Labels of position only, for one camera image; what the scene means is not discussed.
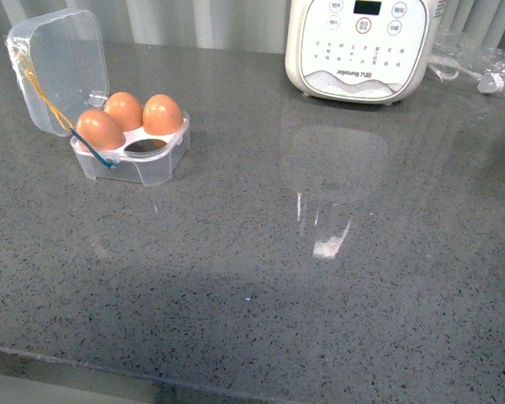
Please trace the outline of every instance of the digital display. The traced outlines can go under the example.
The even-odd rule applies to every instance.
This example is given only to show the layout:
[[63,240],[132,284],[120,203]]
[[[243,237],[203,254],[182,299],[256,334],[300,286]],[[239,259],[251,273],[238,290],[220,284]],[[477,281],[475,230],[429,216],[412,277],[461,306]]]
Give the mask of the digital display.
[[354,14],[379,15],[381,2],[357,1],[353,6]]

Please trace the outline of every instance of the button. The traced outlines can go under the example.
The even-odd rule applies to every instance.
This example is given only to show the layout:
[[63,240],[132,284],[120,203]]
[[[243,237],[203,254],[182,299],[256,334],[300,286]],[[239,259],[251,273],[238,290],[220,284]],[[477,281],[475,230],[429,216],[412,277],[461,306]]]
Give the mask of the button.
[[402,31],[402,23],[400,21],[391,21],[387,26],[389,35],[398,35]]
[[357,24],[355,25],[355,29],[360,34],[366,34],[367,32],[370,31],[371,26],[372,26],[372,23],[370,22],[370,20],[367,19],[366,17],[363,17],[357,21]]
[[337,29],[338,27],[340,27],[340,19],[338,19],[336,15],[332,15],[327,20],[327,27],[329,29]]
[[407,10],[406,4],[404,2],[398,2],[393,6],[391,13],[393,14],[393,17],[399,19],[406,13],[406,10]]
[[343,7],[343,0],[338,0],[338,2],[329,2],[329,9],[332,13],[339,13]]

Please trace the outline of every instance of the plastic bag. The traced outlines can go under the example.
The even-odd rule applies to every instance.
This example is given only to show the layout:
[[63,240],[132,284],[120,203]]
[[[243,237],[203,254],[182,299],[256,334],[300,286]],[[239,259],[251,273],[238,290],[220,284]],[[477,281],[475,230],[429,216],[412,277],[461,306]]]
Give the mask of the plastic bag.
[[428,69],[446,84],[505,98],[505,50],[486,48],[464,33],[439,32]]

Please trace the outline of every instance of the curtain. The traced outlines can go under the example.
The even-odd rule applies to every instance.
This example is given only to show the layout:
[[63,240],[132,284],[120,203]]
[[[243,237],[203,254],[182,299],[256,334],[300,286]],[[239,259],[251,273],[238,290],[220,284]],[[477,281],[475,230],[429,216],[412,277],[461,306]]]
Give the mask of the curtain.
[[[290,0],[0,0],[0,34],[66,7],[92,11],[105,41],[284,53]],[[505,0],[447,0],[442,28],[505,48]]]

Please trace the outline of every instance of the white egg tray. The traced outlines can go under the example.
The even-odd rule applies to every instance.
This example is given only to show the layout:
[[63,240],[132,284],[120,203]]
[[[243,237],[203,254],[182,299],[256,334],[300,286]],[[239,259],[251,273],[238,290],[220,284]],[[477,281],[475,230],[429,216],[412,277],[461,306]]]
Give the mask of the white egg tray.
[[[174,134],[153,136],[147,134],[141,127],[124,132],[125,144],[119,149],[99,152],[105,160],[117,163],[118,166],[115,168],[104,166],[90,151],[81,147],[81,142],[74,136],[70,141],[71,147],[88,178],[117,179],[153,187],[172,178],[174,168],[190,148],[189,114],[182,112],[183,125]],[[161,140],[167,144],[161,149],[150,152],[125,151],[125,148],[132,143],[146,139]]]

